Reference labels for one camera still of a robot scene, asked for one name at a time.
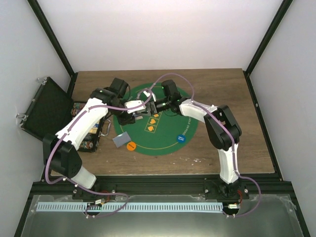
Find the dealt blue patterned card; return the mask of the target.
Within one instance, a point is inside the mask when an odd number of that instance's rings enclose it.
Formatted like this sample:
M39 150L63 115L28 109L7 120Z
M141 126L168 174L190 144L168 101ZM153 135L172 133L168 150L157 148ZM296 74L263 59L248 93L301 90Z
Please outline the dealt blue patterned card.
M117 135L116 137L114 137L112 139L112 141L114 142L115 146L117 148L119 148L119 147L123 146L124 144L130 142L131 138L127 132L123 132L123 133Z

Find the blue small blind button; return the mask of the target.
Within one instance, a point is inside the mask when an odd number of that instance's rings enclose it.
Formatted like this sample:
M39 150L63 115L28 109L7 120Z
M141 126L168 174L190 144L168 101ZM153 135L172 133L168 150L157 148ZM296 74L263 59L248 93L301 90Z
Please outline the blue small blind button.
M186 136L183 135L183 134L179 134L179 135L177 136L177 142L178 142L178 143L185 143L185 142L186 142Z

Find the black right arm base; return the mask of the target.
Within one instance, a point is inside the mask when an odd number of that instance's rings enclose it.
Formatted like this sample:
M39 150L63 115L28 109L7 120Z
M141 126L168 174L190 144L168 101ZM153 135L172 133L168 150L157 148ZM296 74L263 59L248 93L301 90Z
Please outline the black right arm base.
M249 194L244 190L245 184L240 181L234 181L231 184L225 183L220 178L210 179L206 178L203 184L204 193L211 199L216 200L235 200L241 198L249 199Z

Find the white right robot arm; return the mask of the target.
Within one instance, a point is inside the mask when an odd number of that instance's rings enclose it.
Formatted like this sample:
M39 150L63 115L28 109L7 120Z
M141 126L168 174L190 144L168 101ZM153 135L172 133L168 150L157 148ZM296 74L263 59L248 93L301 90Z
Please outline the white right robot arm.
M179 91L173 80L162 82L164 98L156 99L151 88L143 89L137 94L152 97L147 104L149 112L172 112L196 119L205 124L211 144L218 150L220 161L220 179L218 192L223 198L230 199L240 186L237 166L237 148L242 134L232 111L227 105L216 107L196 102L193 97L185 97Z

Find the orange big blind button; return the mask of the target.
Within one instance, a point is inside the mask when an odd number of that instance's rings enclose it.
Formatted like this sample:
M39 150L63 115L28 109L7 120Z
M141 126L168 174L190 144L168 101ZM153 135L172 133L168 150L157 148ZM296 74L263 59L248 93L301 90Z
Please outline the orange big blind button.
M127 145L126 145L126 148L129 150L129 151L134 151L136 149L137 145L135 142L129 142Z

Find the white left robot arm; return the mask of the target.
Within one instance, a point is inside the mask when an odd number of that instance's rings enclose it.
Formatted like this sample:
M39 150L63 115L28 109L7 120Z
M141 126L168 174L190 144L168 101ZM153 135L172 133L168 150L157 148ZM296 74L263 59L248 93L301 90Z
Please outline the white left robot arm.
M101 187L96 184L96 176L83 167L78 149L93 126L108 115L116 116L120 125L135 123L135 117L124 99L128 83L114 78L111 85L94 90L84 108L56 134L43 138L43 162L45 179L49 184L51 170L69 179L75 185L84 187L83 193L89 199L100 196Z

